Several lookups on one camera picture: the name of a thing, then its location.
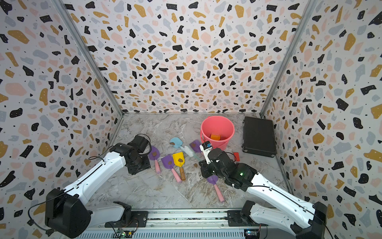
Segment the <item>yellow trowel blue handle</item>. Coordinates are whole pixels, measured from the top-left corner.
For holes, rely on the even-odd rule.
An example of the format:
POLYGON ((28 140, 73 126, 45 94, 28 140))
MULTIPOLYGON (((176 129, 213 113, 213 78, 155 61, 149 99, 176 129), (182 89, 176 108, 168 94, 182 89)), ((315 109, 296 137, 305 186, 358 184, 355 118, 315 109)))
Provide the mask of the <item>yellow trowel blue handle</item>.
POLYGON ((212 140, 215 140, 215 141, 219 141, 219 140, 221 140, 221 135, 218 135, 218 134, 211 134, 211 136, 210 136, 210 138, 212 139, 212 140))

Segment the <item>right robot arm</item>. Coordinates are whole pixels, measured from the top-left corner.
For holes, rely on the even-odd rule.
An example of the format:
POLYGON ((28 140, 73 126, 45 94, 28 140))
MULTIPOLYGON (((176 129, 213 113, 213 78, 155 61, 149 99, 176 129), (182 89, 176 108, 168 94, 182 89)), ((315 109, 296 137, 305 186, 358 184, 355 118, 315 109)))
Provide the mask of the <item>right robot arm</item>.
POLYGON ((323 239, 327 206, 299 199, 273 184, 253 167, 232 160, 220 148, 201 148, 205 159, 200 161, 204 178, 217 176, 235 189, 252 194, 272 205, 263 207, 246 201, 240 211, 241 221, 250 226, 265 224, 281 229, 297 239, 323 239))

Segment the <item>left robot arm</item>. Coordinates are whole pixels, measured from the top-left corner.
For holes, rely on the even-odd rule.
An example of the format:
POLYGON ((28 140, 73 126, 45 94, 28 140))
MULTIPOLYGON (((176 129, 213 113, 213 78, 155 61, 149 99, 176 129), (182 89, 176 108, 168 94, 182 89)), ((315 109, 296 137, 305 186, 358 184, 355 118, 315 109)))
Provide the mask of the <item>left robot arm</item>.
POLYGON ((136 219, 131 206, 114 201, 111 206, 87 209, 94 193, 116 172, 127 167, 135 175, 150 168, 151 140, 137 134, 127 143, 116 143, 106 155, 85 175, 64 189, 53 189, 46 196, 45 225, 71 239, 81 235, 88 227, 109 224, 129 226, 136 219))

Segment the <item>red block near bucket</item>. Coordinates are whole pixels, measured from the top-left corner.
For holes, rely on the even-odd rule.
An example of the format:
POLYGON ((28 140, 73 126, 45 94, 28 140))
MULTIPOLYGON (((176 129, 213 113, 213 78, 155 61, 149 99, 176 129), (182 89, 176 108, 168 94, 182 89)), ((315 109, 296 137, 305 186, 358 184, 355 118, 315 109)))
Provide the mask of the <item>red block near bucket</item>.
POLYGON ((234 160, 235 162, 239 162, 240 161, 240 156, 239 156, 239 153, 238 152, 234 152, 234 160))

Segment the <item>pink plastic bucket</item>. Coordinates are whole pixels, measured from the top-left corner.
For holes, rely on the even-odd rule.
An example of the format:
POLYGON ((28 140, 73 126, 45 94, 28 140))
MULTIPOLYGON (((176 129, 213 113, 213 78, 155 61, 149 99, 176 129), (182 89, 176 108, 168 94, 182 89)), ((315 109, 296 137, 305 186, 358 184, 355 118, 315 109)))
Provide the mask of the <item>pink plastic bucket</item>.
POLYGON ((200 138, 201 142, 210 141, 213 148, 226 150, 229 141, 235 134, 233 122, 222 116, 210 116, 201 124, 200 138), (221 140, 215 141, 210 138, 211 134, 221 135, 221 140))

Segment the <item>light blue trowel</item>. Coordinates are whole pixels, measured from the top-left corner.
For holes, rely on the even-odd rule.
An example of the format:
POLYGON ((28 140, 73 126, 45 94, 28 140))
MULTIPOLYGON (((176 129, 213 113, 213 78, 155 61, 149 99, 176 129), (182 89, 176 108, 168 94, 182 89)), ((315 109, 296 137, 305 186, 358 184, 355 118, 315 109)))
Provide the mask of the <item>light blue trowel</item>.
POLYGON ((174 148, 180 148, 181 146, 187 146, 187 145, 183 145, 183 142, 178 137, 171 138, 170 139, 170 145, 172 145, 174 148))

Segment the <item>black case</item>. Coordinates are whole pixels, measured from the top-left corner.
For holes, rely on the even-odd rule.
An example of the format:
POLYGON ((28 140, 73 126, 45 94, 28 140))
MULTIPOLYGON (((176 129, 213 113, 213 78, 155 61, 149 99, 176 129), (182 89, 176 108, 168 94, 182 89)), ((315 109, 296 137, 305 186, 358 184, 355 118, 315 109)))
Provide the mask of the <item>black case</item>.
POLYGON ((271 120, 245 117, 243 121, 242 150, 265 157, 276 156, 274 125, 271 120))

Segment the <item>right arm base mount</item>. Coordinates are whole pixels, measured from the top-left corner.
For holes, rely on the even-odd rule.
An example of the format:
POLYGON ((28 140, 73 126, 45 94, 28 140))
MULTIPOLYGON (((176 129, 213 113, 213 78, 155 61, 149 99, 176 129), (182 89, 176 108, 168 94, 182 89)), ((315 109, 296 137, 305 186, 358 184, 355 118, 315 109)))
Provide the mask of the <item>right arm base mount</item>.
POLYGON ((260 224, 255 223, 249 217, 242 215, 240 210, 228 210, 227 220, 230 227, 259 227, 260 224))

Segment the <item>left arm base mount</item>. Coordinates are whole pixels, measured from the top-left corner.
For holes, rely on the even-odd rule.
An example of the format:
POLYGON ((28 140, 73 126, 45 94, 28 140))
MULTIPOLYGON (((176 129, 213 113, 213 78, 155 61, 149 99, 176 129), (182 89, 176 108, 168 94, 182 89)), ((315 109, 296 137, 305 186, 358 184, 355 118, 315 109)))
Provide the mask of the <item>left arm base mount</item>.
POLYGON ((148 211, 128 211, 118 221, 107 222, 106 228, 145 228, 148 220, 148 211))

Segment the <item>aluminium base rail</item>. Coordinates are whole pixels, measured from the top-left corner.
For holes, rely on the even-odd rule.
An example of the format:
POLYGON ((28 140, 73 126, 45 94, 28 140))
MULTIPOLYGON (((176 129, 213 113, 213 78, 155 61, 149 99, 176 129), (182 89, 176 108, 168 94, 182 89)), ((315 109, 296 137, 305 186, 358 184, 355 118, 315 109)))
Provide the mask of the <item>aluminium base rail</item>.
POLYGON ((293 239, 285 226, 245 223, 240 209, 133 210, 127 223, 93 225, 79 239, 293 239))

